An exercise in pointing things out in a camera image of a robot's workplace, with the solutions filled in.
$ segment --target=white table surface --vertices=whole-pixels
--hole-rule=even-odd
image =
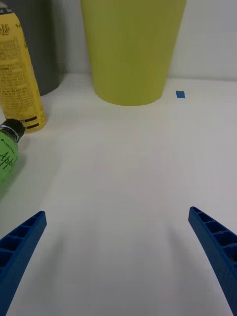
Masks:
[[[237,233],[237,83],[170,79],[121,107],[67,75],[42,100],[0,194],[0,237],[48,222],[7,316],[231,316],[188,214]]]

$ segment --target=yellow spray can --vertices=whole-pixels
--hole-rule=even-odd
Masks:
[[[0,2],[0,106],[6,119],[22,122],[30,133],[46,124],[46,115],[21,24]]]

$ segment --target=green bottle label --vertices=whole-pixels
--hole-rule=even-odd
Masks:
[[[0,184],[7,179],[18,160],[17,145],[0,132]]]

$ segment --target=green bottle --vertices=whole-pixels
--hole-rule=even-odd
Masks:
[[[18,160],[17,143],[23,136],[23,124],[13,118],[0,125],[0,187],[9,178]]]

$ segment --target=blue tape piece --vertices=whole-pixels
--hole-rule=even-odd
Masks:
[[[177,95],[177,98],[179,99],[185,99],[184,91],[176,91],[176,95]]]

